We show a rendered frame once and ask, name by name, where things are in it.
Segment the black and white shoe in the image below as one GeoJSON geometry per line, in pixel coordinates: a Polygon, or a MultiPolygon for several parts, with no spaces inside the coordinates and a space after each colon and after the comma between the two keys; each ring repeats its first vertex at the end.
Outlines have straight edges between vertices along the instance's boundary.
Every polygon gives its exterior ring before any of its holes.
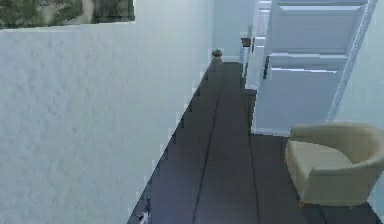
{"type": "Polygon", "coordinates": [[[151,198],[146,199],[143,211],[138,215],[139,224],[149,224],[151,219],[151,198]]]}

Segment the green framed wall picture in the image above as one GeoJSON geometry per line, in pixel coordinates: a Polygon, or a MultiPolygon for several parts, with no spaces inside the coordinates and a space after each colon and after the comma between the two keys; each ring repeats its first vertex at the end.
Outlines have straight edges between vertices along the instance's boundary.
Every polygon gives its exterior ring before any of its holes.
{"type": "Polygon", "coordinates": [[[0,0],[0,30],[134,20],[134,0],[0,0]]]}

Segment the white panelled room door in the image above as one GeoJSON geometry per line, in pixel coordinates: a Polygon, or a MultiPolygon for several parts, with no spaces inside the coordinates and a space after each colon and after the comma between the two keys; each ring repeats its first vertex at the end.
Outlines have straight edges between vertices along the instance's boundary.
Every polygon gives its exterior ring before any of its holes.
{"type": "Polygon", "coordinates": [[[264,50],[271,4],[272,0],[255,0],[251,29],[251,46],[252,38],[255,38],[255,48],[254,53],[251,53],[251,47],[249,52],[246,77],[247,89],[256,90],[259,85],[264,62],[264,50]]]}
{"type": "Polygon", "coordinates": [[[287,136],[333,118],[377,1],[272,0],[254,134],[287,136]]]}

